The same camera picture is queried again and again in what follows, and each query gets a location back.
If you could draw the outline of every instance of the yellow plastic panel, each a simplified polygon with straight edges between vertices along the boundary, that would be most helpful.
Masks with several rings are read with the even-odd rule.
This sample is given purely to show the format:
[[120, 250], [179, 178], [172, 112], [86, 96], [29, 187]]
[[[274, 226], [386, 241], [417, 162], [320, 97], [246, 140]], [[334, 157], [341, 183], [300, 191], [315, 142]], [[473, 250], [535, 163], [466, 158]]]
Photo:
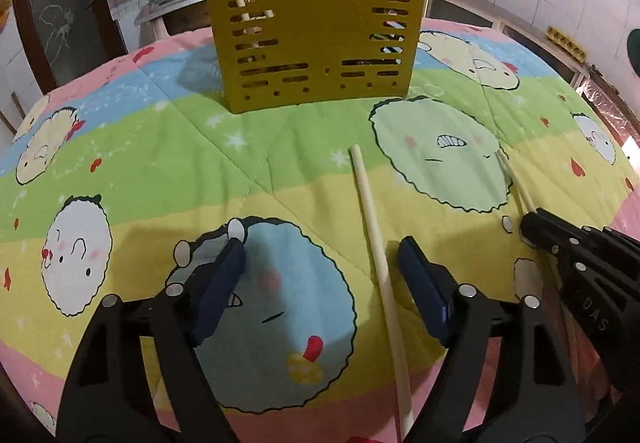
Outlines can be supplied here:
[[424, 0], [207, 4], [233, 113], [408, 90]]

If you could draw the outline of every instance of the white cartoon character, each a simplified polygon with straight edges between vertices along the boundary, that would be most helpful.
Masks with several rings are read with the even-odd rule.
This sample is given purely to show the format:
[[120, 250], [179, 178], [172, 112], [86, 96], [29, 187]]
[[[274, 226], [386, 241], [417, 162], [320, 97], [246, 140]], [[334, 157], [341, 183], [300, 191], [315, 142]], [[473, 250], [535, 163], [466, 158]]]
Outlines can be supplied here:
[[43, 96], [40, 100], [36, 102], [36, 104], [31, 108], [31, 111], [29, 111], [27, 115], [24, 117], [24, 120], [22, 121], [20, 127], [18, 128], [18, 131], [15, 133], [14, 142], [18, 138], [23, 137], [25, 134], [31, 131], [33, 124], [36, 122], [38, 118], [40, 118], [40, 115], [42, 114], [42, 112], [44, 111], [44, 109], [47, 107], [48, 104], [49, 104], [49, 95]]
[[616, 148], [613, 146], [613, 141], [609, 134], [593, 118], [589, 118], [587, 115], [578, 114], [573, 115], [573, 117], [591, 147], [613, 165], [616, 162]]
[[443, 32], [422, 32], [418, 48], [482, 86], [514, 90], [520, 79], [511, 65], [500, 62], [475, 44]]
[[63, 108], [40, 125], [15, 168], [15, 179], [20, 185], [26, 185], [42, 174], [64, 141], [82, 127], [84, 122], [78, 122], [77, 115], [75, 109]]
[[42, 423], [49, 432], [54, 436], [56, 435], [56, 419], [47, 412], [47, 409], [39, 403], [31, 402], [31, 412], [33, 412], [38, 421]]
[[84, 311], [104, 281], [111, 254], [111, 232], [101, 196], [68, 198], [47, 232], [42, 279], [56, 307], [66, 316]]
[[467, 212], [507, 203], [500, 143], [471, 116], [422, 96], [384, 100], [369, 119], [382, 152], [418, 192]]

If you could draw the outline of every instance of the metal screw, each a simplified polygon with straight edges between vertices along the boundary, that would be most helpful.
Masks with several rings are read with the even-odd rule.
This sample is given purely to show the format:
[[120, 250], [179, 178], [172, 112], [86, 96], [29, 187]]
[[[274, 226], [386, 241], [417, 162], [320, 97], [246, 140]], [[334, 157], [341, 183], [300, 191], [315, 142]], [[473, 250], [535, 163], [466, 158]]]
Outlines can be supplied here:
[[177, 297], [178, 295], [181, 295], [183, 291], [184, 291], [184, 286], [181, 285], [179, 282], [174, 282], [174, 283], [170, 284], [164, 290], [164, 292], [169, 297]]
[[526, 304], [531, 309], [538, 309], [540, 307], [540, 300], [534, 295], [527, 295], [524, 298], [524, 304]]
[[118, 296], [113, 295], [113, 293], [111, 293], [102, 299], [102, 305], [105, 308], [110, 308], [111, 306], [115, 306], [117, 301], [118, 301]]
[[461, 284], [458, 288], [458, 291], [460, 292], [460, 295], [466, 298], [475, 297], [476, 293], [478, 293], [478, 290], [476, 290], [475, 286], [472, 286], [470, 284]]

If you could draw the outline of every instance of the door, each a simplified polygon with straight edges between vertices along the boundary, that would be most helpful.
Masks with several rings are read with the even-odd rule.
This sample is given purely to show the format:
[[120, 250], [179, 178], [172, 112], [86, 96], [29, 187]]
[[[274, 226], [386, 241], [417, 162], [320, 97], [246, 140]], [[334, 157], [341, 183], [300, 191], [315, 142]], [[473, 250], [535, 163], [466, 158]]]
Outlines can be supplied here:
[[126, 53], [106, 0], [15, 0], [15, 13], [43, 92]]

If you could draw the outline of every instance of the colorful comforter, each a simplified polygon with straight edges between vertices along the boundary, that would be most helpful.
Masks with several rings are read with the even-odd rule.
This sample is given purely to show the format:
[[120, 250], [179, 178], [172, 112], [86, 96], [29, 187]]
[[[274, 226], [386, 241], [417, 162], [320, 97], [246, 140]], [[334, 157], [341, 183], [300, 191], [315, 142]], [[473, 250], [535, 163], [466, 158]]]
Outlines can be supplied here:
[[[412, 235], [492, 298], [516, 300], [519, 276], [535, 287], [542, 266], [519, 238], [523, 205], [498, 149], [537, 206], [640, 237], [638, 177], [550, 67], [492, 30], [422, 30], [404, 99], [232, 115], [201, 30], [109, 62], [31, 110], [0, 160], [0, 361], [50, 430], [100, 299], [184, 282], [236, 237], [246, 272], [196, 354], [241, 440], [395, 442], [353, 144], [392, 265]], [[417, 412], [443, 349], [394, 267], [392, 280]], [[145, 363], [159, 417], [175, 427], [152, 347]]]

